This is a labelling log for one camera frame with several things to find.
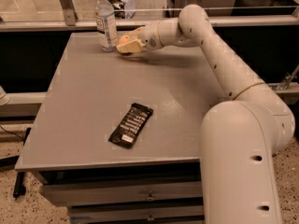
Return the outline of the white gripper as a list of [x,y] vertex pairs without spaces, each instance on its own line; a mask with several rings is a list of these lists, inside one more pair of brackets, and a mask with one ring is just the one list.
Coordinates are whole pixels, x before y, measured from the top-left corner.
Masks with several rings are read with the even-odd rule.
[[142,49],[156,50],[162,47],[159,35],[158,35],[158,22],[149,23],[143,27],[138,27],[133,31],[130,31],[127,35],[130,40],[122,45],[117,45],[119,53],[138,53]]

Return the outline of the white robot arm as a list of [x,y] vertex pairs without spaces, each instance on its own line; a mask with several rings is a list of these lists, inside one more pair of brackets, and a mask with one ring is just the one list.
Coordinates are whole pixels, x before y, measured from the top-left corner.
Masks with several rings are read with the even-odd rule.
[[226,99],[202,120],[200,167],[205,224],[283,224],[272,157],[292,139],[283,100],[217,35],[197,5],[123,35],[120,53],[198,46]]

